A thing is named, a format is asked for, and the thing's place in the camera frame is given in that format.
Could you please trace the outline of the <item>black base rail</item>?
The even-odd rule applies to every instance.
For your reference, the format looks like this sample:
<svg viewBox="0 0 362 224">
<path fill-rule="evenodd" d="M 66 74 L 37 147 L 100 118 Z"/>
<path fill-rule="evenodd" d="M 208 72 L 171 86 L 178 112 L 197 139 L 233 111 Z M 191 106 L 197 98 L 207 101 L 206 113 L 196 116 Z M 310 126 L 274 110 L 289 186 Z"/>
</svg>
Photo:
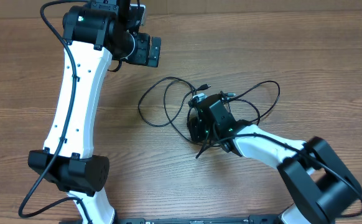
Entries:
<svg viewBox="0 0 362 224">
<path fill-rule="evenodd" d="M 223 218 L 115 218 L 114 224 L 281 224 L 278 215 L 249 215 Z"/>
</svg>

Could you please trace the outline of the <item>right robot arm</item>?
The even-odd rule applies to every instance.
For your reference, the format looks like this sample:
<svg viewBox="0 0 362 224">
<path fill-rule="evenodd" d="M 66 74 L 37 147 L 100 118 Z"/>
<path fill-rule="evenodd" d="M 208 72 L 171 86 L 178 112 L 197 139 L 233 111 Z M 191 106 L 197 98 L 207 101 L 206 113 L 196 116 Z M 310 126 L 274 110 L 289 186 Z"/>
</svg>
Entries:
<svg viewBox="0 0 362 224">
<path fill-rule="evenodd" d="M 225 152 L 258 160 L 277 170 L 293 204 L 276 223 L 335 223 L 345 210 L 360 201 L 362 188 L 326 140 L 286 139 L 263 131 L 246 120 L 235 120 L 225 107 L 227 94 L 194 95 L 189 106 L 196 116 L 187 123 L 191 139 L 200 149 L 219 146 Z"/>
</svg>

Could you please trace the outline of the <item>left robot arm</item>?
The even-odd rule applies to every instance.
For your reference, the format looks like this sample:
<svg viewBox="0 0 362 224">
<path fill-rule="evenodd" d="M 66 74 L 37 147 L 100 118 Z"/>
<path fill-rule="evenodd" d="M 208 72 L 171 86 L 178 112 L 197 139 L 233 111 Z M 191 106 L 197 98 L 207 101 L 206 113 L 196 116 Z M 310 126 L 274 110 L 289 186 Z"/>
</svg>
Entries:
<svg viewBox="0 0 362 224">
<path fill-rule="evenodd" d="M 146 7 L 130 1 L 73 1 L 64 15 L 63 80 L 52 127 L 28 165 L 55 184 L 82 223 L 114 223 L 104 185 L 109 160 L 94 154 L 93 130 L 105 75 L 112 62 L 157 67 L 161 39 L 140 32 Z"/>
</svg>

